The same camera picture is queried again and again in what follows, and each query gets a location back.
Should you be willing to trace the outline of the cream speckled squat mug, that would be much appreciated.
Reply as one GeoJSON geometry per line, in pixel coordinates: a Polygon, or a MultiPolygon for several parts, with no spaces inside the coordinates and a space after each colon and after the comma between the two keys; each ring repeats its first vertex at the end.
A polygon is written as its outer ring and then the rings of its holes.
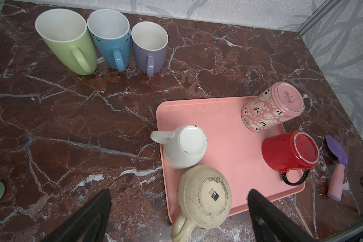
{"type": "Polygon", "coordinates": [[[195,228],[212,229],[224,223],[231,210],[232,193],[221,172],[195,165],[179,180],[177,202],[180,215],[170,236],[173,242],[186,242],[195,228]]]}

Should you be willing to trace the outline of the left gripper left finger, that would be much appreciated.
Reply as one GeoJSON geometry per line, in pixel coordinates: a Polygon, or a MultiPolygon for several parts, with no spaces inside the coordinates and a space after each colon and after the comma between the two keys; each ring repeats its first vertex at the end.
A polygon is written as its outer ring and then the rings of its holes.
{"type": "Polygon", "coordinates": [[[44,242],[102,242],[110,216],[112,199],[104,189],[50,233],[44,242]]]}

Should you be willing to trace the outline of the red mug black handle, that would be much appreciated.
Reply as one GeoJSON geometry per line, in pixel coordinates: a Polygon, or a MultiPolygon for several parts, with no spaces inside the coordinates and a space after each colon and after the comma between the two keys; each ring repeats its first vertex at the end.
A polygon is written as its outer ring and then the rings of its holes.
{"type": "Polygon", "coordinates": [[[282,180],[289,186],[304,183],[320,157],[316,142],[304,131],[292,131],[265,139],[262,155],[269,167],[281,172],[282,180]],[[299,181],[292,183],[287,179],[290,170],[302,169],[305,171],[299,181]]]}

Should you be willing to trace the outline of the light green ceramic mug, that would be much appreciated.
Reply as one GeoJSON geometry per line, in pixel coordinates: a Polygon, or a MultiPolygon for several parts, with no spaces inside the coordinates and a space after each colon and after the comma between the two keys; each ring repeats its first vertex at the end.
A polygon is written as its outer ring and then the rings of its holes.
{"type": "Polygon", "coordinates": [[[68,9],[40,14],[35,29],[56,57],[78,75],[91,75],[97,67],[96,51],[85,19],[68,9]]]}

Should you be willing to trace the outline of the lavender ceramic mug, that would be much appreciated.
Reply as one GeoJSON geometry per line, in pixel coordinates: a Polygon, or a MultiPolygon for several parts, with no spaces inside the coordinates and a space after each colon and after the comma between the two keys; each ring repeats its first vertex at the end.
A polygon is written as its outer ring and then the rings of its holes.
{"type": "Polygon", "coordinates": [[[140,71],[152,78],[164,64],[168,34],[160,25],[144,21],[132,28],[134,58],[140,71]]]}

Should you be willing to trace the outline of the blue polka dot mug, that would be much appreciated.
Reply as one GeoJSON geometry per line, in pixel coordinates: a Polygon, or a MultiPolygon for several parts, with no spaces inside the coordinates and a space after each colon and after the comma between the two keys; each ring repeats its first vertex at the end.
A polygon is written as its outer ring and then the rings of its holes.
{"type": "Polygon", "coordinates": [[[125,71],[131,54],[131,27],[122,13],[102,9],[87,19],[87,27],[99,52],[114,70],[125,71]]]}

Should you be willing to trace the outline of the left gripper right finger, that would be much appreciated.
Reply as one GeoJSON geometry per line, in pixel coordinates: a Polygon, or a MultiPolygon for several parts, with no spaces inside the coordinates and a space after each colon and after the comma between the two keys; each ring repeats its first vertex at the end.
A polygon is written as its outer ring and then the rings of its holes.
{"type": "Polygon", "coordinates": [[[248,205],[257,242],[316,241],[257,190],[250,190],[248,205]]]}

